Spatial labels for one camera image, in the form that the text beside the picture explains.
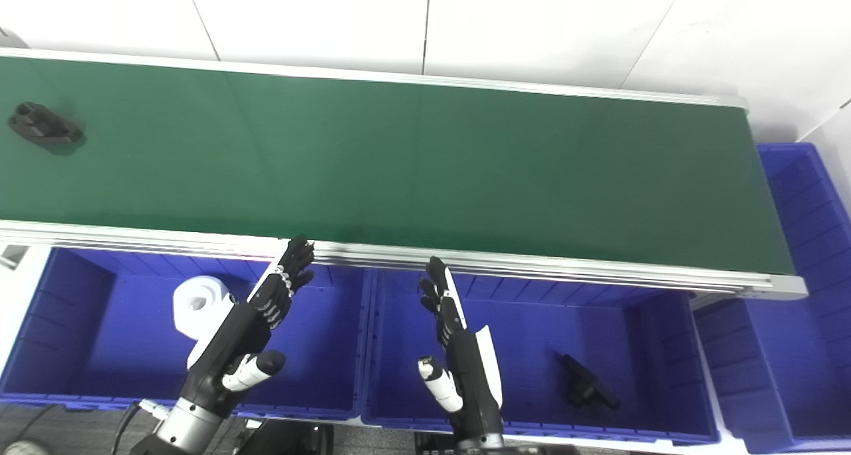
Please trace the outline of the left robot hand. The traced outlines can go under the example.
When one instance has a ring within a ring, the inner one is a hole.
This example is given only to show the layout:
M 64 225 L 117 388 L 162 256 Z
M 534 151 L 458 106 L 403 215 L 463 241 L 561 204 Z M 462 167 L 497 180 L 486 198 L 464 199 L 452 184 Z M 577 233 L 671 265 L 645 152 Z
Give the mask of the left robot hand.
M 246 301 L 225 316 L 188 370 L 180 402 L 228 418 L 253 387 L 277 375 L 285 356 L 267 349 L 288 315 L 295 293 L 313 279 L 314 245 L 304 234 L 290 239 Z

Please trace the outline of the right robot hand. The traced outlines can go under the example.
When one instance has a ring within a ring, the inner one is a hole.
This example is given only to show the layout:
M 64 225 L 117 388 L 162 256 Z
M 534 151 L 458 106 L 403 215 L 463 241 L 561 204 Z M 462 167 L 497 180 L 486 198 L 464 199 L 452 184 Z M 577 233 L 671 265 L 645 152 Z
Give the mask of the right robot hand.
M 435 317 L 435 337 L 445 361 L 418 360 L 426 388 L 449 415 L 460 450 L 504 446 L 501 373 L 489 327 L 477 333 L 466 325 L 464 310 L 449 267 L 437 256 L 425 265 L 420 303 Z

